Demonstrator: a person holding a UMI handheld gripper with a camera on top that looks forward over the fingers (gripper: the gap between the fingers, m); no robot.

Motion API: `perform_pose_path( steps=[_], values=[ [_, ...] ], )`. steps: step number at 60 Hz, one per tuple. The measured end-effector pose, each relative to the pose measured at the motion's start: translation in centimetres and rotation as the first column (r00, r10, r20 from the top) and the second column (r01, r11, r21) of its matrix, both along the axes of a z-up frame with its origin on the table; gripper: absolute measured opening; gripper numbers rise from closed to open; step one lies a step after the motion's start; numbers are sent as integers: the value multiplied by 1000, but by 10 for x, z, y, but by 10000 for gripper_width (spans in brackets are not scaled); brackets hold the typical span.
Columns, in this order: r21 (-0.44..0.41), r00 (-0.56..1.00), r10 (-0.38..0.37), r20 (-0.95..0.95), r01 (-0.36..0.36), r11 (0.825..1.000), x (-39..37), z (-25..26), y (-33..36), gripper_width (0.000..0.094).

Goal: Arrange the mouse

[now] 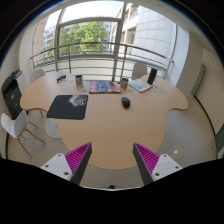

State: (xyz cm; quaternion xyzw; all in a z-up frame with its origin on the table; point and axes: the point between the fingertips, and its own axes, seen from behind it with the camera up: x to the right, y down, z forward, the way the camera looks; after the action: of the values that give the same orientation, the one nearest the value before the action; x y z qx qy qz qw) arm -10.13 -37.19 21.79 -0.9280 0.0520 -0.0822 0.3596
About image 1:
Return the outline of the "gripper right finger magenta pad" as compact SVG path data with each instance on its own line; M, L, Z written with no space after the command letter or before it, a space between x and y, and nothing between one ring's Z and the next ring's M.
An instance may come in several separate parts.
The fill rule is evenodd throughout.
M168 154L157 154L140 144L133 144L133 155L145 185L182 169Z

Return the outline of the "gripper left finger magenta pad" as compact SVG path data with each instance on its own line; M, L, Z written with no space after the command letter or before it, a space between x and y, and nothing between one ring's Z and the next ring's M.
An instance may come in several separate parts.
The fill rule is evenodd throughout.
M88 161L92 154L91 143L86 143L78 148L63 154L57 153L48 160L41 168L65 180L79 185Z

